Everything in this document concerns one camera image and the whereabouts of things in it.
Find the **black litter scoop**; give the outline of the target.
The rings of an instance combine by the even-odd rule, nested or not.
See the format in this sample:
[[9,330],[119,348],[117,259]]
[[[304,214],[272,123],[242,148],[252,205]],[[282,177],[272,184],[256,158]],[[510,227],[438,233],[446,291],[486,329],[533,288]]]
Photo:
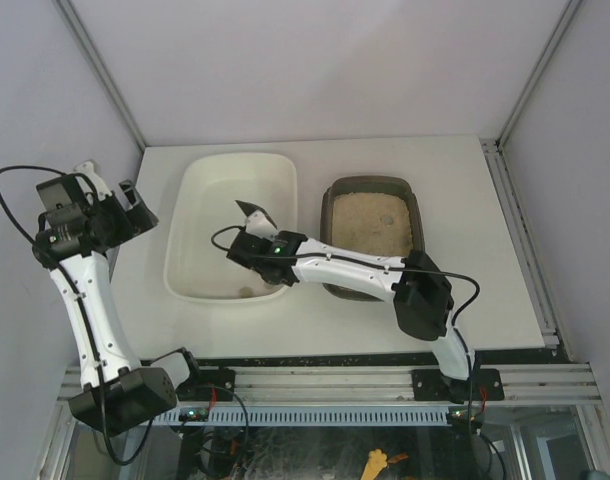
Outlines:
[[255,213],[260,213],[274,228],[277,227],[274,220],[271,218],[271,216],[267,213],[267,211],[264,208],[262,208],[256,204],[253,204],[251,202],[246,202],[246,201],[242,201],[242,200],[236,200],[236,204],[238,205],[238,207],[241,209],[241,211],[243,212],[243,214],[246,217],[250,217],[250,216],[254,215]]

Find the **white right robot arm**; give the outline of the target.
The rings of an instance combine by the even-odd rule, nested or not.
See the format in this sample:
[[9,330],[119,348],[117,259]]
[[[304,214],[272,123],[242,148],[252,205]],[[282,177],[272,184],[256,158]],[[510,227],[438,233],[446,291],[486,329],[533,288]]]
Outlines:
[[442,271],[428,254],[373,256],[281,231],[272,239],[242,232],[232,247],[243,264],[270,284],[318,283],[374,297],[393,306],[399,329],[427,343],[447,385],[471,380],[476,363],[457,327],[459,316],[480,295],[473,278]]

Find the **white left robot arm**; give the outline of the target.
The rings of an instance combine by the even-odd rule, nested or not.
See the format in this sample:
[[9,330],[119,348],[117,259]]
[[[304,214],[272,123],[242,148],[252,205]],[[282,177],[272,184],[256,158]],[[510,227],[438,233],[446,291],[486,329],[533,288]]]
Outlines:
[[144,364],[123,331],[107,253],[158,219],[131,181],[119,186],[126,205],[93,161],[37,185],[44,211],[33,245],[64,301],[78,350],[82,391],[69,399],[70,411],[109,438],[175,408],[192,360],[179,348]]

